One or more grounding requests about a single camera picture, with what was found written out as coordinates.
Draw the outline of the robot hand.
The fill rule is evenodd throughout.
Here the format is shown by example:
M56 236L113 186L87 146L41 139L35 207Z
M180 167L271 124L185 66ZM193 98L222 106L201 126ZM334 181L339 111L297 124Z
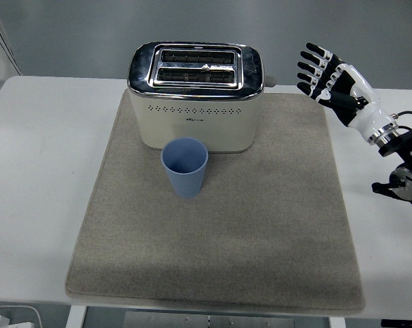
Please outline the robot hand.
M311 99L333 110L346 127L357 130L370 145L395 135L398 125L381 107L378 94L352 65L312 43L302 51L305 60L297 87Z

